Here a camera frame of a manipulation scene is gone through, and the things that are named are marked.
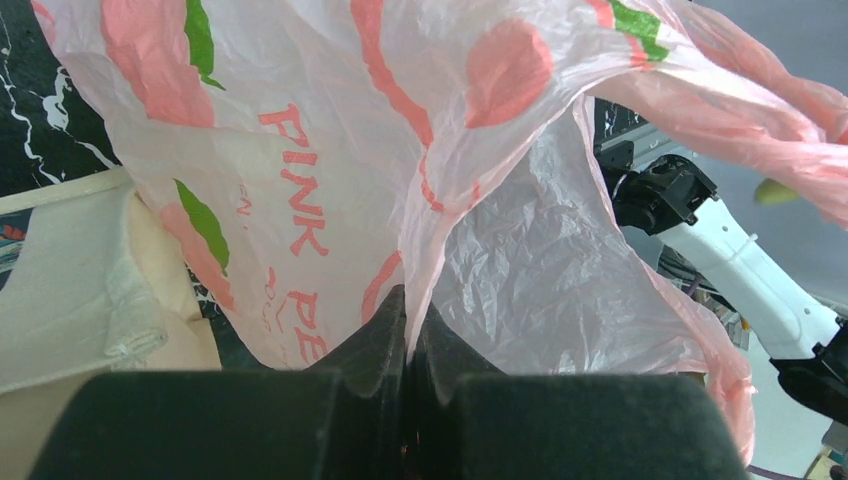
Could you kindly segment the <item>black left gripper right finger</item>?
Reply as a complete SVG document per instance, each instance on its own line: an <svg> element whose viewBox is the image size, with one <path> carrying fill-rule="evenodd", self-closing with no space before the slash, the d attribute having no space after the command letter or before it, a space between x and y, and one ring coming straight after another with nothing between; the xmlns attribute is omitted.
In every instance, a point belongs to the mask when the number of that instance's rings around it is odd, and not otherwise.
<svg viewBox="0 0 848 480"><path fill-rule="evenodd" d="M426 479L743 479L728 428L684 375L508 375L442 319L412 357Z"/></svg>

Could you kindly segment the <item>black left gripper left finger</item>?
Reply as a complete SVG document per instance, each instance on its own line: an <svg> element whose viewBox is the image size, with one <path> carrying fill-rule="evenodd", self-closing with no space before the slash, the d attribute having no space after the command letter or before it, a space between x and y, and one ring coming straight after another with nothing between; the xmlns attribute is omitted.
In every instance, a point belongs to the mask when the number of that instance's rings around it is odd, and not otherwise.
<svg viewBox="0 0 848 480"><path fill-rule="evenodd" d="M300 370L101 374L34 479L399 479L404 291Z"/></svg>

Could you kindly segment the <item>pink plastic grocery bag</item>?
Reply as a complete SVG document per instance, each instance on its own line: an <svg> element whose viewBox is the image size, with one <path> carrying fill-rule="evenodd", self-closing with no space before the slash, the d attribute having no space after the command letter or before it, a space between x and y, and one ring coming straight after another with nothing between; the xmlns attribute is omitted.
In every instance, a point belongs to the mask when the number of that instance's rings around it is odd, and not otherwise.
<svg viewBox="0 0 848 480"><path fill-rule="evenodd" d="M513 373L748 361L614 224L593 99L847 222L847 99L689 1L36 1L145 204L251 353L310 366L406 287Z"/></svg>

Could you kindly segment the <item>yellow-green pear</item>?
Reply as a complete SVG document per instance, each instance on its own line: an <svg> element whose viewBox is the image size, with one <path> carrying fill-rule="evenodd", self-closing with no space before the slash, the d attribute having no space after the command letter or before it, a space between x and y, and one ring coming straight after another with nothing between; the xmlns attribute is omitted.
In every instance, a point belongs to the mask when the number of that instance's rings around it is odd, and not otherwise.
<svg viewBox="0 0 848 480"><path fill-rule="evenodd" d="M754 192L755 202L763 206L777 206L799 198L796 191L773 179L763 180Z"/></svg>

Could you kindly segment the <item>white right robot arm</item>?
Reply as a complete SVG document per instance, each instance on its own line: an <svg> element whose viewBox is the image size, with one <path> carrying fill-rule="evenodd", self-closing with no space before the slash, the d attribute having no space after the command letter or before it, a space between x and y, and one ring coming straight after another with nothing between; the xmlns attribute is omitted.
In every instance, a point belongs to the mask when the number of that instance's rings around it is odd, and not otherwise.
<svg viewBox="0 0 848 480"><path fill-rule="evenodd" d="M634 146L595 147L617 223L676 251L748 321L801 405L847 423L847 318L796 283L734 219L691 160L661 155L634 168Z"/></svg>

